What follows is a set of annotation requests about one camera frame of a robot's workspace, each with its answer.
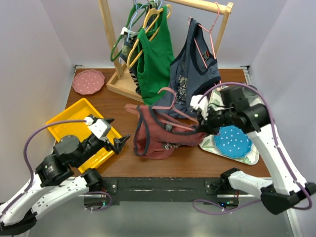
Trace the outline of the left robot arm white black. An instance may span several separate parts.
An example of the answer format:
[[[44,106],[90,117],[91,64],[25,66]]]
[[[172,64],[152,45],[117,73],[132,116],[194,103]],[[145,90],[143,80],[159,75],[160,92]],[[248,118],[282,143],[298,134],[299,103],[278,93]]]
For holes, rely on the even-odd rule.
[[[1,203],[1,236],[14,237],[27,232],[49,211],[80,195],[101,194],[112,200],[102,190],[104,181],[96,168],[88,168],[75,178],[72,169],[80,167],[101,149],[120,154],[130,135],[110,141],[107,135],[112,128],[112,118],[89,115],[82,122],[90,130],[90,135],[83,141],[74,135],[64,136],[36,169],[30,166],[27,149],[30,141],[42,130],[38,129],[28,138],[23,157],[30,179],[10,200]]]

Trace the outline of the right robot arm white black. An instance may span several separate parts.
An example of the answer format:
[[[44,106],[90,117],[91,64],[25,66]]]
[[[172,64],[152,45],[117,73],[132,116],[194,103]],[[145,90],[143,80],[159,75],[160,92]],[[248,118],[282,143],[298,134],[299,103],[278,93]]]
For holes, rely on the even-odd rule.
[[[274,215],[296,209],[304,199],[309,202],[306,209],[310,209],[313,205],[311,195],[315,194],[316,185],[307,182],[292,162],[266,102],[250,105],[244,90],[251,89],[251,86],[228,82],[219,91],[223,105],[215,110],[207,95],[216,88],[214,86],[191,99],[190,105],[198,114],[199,130],[216,135],[221,128],[231,125],[238,128],[256,147],[271,176],[270,180],[266,180],[231,168],[220,175],[219,189],[226,194],[240,190],[253,195]]]

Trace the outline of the red tank top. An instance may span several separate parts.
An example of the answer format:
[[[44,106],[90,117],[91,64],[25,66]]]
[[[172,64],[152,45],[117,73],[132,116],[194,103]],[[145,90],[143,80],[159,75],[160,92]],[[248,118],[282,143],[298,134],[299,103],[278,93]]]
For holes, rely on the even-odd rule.
[[[178,147],[195,147],[208,136],[196,126],[180,123],[147,105],[126,104],[125,109],[139,118],[133,145],[135,155],[141,158],[166,159]]]

